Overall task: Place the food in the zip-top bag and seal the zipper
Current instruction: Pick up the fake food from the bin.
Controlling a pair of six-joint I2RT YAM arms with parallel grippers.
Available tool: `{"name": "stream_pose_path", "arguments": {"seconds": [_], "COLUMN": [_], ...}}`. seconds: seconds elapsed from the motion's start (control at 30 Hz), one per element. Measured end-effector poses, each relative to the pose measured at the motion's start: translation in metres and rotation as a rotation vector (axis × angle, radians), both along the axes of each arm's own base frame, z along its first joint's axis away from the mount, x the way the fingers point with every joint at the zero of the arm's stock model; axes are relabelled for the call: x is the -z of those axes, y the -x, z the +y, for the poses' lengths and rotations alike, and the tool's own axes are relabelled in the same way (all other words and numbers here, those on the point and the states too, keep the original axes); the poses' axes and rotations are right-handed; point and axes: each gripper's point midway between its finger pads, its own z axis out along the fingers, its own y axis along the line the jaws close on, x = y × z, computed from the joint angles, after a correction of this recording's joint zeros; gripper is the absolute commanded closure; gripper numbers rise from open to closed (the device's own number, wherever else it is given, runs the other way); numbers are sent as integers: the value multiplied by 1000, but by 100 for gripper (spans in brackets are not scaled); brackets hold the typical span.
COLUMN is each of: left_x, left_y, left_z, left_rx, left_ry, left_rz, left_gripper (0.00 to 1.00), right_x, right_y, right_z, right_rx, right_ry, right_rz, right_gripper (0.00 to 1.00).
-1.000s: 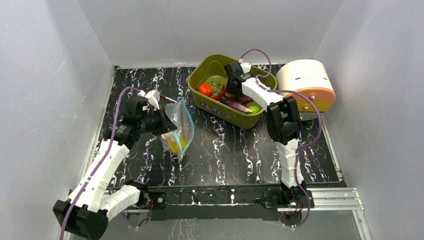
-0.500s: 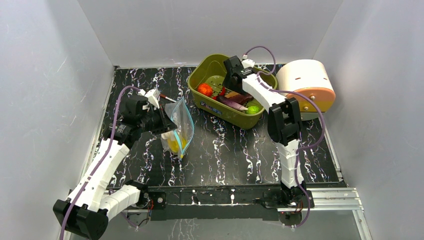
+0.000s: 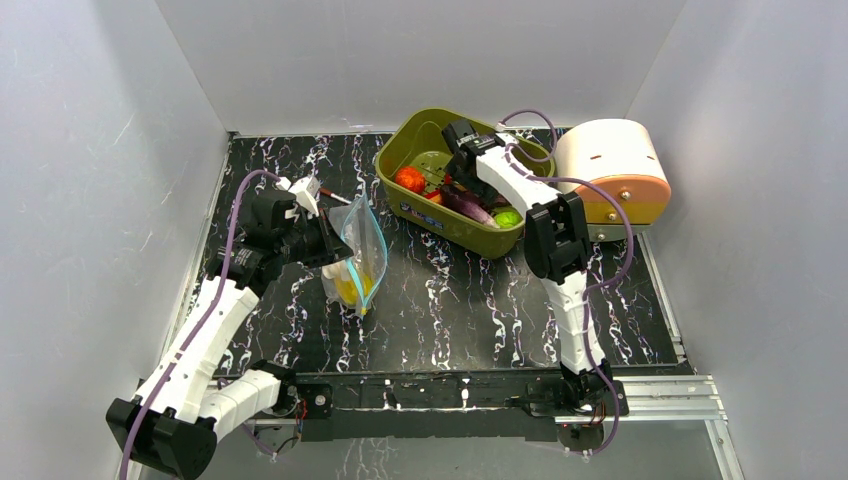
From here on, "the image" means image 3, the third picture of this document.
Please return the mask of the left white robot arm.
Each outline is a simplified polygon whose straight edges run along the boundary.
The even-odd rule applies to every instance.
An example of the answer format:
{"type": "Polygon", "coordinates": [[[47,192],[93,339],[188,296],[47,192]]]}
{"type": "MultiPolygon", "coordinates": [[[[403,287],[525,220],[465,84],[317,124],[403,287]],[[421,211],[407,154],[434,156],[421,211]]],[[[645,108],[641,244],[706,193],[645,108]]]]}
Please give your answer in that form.
{"type": "Polygon", "coordinates": [[[199,304],[174,344],[130,400],[116,399],[106,421],[130,460],[177,479],[197,479],[229,433],[265,412],[289,417],[305,404],[293,370],[268,360],[208,390],[234,334],[283,268],[322,267],[350,257],[314,193],[269,190],[249,204],[210,259],[199,304]]]}

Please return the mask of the clear zip top bag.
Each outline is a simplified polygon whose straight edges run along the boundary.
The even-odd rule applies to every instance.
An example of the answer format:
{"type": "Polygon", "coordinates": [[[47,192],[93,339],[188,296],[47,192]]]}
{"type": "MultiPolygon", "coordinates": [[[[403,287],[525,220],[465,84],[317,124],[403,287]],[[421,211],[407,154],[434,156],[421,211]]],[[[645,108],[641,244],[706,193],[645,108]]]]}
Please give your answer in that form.
{"type": "Polygon", "coordinates": [[[364,295],[364,281],[359,277],[370,276],[373,287],[366,300],[367,309],[350,309],[341,303],[334,281],[324,278],[321,270],[324,292],[330,302],[336,302],[350,314],[362,318],[372,309],[388,268],[388,249],[382,229],[367,195],[356,197],[350,205],[331,208],[328,218],[335,232],[352,251],[352,255],[344,260],[360,295],[364,295]]]}

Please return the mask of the olive green plastic basket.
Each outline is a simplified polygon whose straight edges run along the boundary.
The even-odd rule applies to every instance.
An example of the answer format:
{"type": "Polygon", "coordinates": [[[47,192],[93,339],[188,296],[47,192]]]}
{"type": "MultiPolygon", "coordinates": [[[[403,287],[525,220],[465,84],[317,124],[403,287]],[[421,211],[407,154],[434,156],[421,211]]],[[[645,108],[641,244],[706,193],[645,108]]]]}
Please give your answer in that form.
{"type": "Polygon", "coordinates": [[[396,216],[484,258],[496,259],[513,248],[524,231],[524,222],[510,229],[490,228],[425,198],[444,184],[446,166],[452,157],[442,130],[449,123],[464,119],[480,134],[494,133],[504,143],[520,146],[509,151],[508,162],[503,158],[503,149],[495,148],[483,159],[481,167],[484,179],[512,202],[505,207],[513,208],[525,218],[533,208],[552,207],[565,199],[557,189],[526,177],[548,177],[555,172],[552,160],[538,161],[548,155],[539,144],[520,137],[512,129],[499,132],[492,124],[442,108],[421,110],[399,127],[377,155],[377,174],[396,216]],[[396,172],[406,166],[416,167],[426,177],[428,185],[422,194],[394,182],[396,172]]]}

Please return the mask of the yellow toy banana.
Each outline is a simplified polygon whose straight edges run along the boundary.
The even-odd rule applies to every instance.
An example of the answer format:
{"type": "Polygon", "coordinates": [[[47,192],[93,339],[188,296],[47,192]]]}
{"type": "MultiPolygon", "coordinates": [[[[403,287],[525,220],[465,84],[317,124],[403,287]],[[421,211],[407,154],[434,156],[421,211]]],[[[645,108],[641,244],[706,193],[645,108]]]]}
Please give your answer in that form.
{"type": "Polygon", "coordinates": [[[364,277],[359,277],[359,280],[364,281],[363,296],[360,295],[357,284],[354,279],[344,280],[340,277],[336,277],[334,279],[334,285],[337,289],[340,301],[347,308],[367,309],[366,300],[372,290],[373,281],[372,278],[368,275],[365,275],[364,277]]]}

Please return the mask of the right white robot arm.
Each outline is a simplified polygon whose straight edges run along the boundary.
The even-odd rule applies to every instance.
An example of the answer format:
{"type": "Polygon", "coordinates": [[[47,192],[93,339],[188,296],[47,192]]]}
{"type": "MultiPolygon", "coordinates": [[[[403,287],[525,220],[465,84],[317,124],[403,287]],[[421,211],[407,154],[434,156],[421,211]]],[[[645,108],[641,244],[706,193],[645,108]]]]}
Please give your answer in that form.
{"type": "Polygon", "coordinates": [[[525,261],[554,311],[562,377],[529,385],[511,404],[533,416],[619,418],[623,396],[588,306],[591,246],[581,197],[561,192],[518,161],[516,139],[505,132],[483,134],[460,119],[444,127],[442,136],[452,155],[447,167],[452,179],[482,199],[503,197],[523,217],[525,261]]]}

